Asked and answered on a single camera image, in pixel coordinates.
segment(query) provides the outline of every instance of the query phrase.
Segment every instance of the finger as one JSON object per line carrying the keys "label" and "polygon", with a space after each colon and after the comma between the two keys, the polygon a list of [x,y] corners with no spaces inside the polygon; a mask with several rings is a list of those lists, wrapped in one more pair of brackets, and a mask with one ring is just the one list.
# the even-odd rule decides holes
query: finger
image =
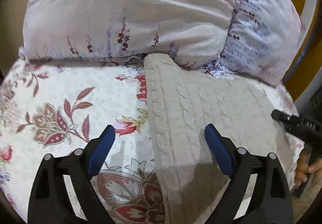
{"label": "finger", "polygon": [[297,186],[297,187],[299,187],[302,184],[302,181],[300,181],[298,179],[294,180],[294,182],[295,182],[295,186]]}
{"label": "finger", "polygon": [[307,164],[305,161],[298,161],[296,169],[298,171],[302,171],[304,173],[307,173],[308,169],[309,169],[309,164]]}
{"label": "finger", "polygon": [[307,182],[308,177],[307,177],[307,175],[304,172],[301,172],[301,171],[297,171],[296,170],[295,180],[299,180],[301,182]]}
{"label": "finger", "polygon": [[318,170],[316,173],[315,173],[315,176],[312,180],[312,186],[318,184],[318,182],[322,179],[322,169]]}
{"label": "finger", "polygon": [[319,169],[322,169],[322,159],[319,159],[309,167],[309,173],[316,172]]}
{"label": "finger", "polygon": [[299,160],[300,161],[306,161],[308,156],[309,156],[308,153],[306,153],[304,150],[302,150],[301,153],[300,153]]}

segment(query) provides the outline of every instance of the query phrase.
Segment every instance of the metal rivet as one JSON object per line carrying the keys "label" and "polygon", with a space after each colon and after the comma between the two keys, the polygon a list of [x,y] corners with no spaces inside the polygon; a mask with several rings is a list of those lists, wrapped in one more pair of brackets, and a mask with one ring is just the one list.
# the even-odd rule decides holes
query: metal rivet
{"label": "metal rivet", "polygon": [[81,149],[81,148],[76,149],[76,150],[74,151],[74,154],[75,154],[76,156],[79,156],[79,155],[83,154],[83,149]]}
{"label": "metal rivet", "polygon": [[45,161],[48,161],[48,160],[50,160],[52,158],[52,155],[51,154],[46,154],[44,157],[43,157],[43,159],[45,160]]}
{"label": "metal rivet", "polygon": [[239,148],[238,149],[238,153],[241,154],[241,155],[245,155],[247,152],[247,150],[245,150],[244,148]]}
{"label": "metal rivet", "polygon": [[276,160],[276,159],[277,159],[277,156],[276,156],[276,154],[274,154],[274,153],[270,153],[270,154],[269,154],[269,157],[270,157],[272,160]]}

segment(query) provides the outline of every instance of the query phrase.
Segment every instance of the black tool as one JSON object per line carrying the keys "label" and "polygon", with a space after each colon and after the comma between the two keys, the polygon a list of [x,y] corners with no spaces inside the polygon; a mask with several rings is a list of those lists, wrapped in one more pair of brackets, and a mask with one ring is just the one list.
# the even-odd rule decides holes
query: black tool
{"label": "black tool", "polygon": [[[312,165],[322,155],[322,125],[312,119],[288,115],[274,110],[272,118],[284,124],[285,130],[312,147],[309,165]],[[300,198],[308,182],[302,183],[293,194]]]}
{"label": "black tool", "polygon": [[[206,127],[205,138],[220,169],[231,178],[207,224],[293,223],[288,185],[274,153],[261,157],[251,155],[244,148],[237,149],[212,124]],[[115,224],[90,183],[90,179],[99,173],[114,140],[115,130],[107,126],[101,136],[91,140],[85,149],[76,149],[69,156],[61,158],[46,154],[33,183],[28,224]],[[247,213],[233,220],[251,174],[258,176]],[[75,216],[63,175],[70,175],[87,221]]]}
{"label": "black tool", "polygon": [[[291,224],[293,208],[282,166],[274,153],[266,157],[236,148],[213,124],[205,129],[206,142],[220,170],[231,181],[206,224]],[[257,174],[255,189],[244,216],[234,220],[251,174]]]}
{"label": "black tool", "polygon": [[[115,224],[97,197],[90,180],[98,175],[115,140],[115,130],[107,126],[101,136],[85,149],[54,158],[46,154],[40,164],[28,207],[30,224]],[[70,175],[75,193],[88,219],[76,217],[71,206],[63,175]]]}

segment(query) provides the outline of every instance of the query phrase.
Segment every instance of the gray cable knit fabric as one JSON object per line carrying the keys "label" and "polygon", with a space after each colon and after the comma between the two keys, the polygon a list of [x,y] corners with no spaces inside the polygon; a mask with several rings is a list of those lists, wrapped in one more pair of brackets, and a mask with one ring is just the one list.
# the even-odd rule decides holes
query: gray cable knit fabric
{"label": "gray cable knit fabric", "polygon": [[[166,224],[204,223],[228,184],[204,140],[209,123],[236,147],[262,156],[276,153],[284,172],[289,170],[293,153],[270,116],[273,106],[246,80],[184,71],[164,54],[147,56],[144,67]],[[253,187],[254,178],[246,197]]]}

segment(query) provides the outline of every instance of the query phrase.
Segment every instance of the floral bedsheet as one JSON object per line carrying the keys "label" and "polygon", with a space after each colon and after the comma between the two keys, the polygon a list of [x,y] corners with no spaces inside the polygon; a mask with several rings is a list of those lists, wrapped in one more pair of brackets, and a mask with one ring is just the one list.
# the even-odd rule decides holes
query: floral bedsheet
{"label": "floral bedsheet", "polygon": [[[108,124],[115,143],[91,182],[116,223],[164,223],[161,189],[146,107],[144,69],[79,62],[30,64],[19,59],[0,87],[0,186],[26,221],[29,195],[47,153],[66,156],[84,148]],[[236,75],[217,74],[239,79]],[[250,80],[275,108],[296,114],[284,86]],[[294,165],[303,144],[290,138]],[[75,213],[85,218],[71,181],[65,183]]]}

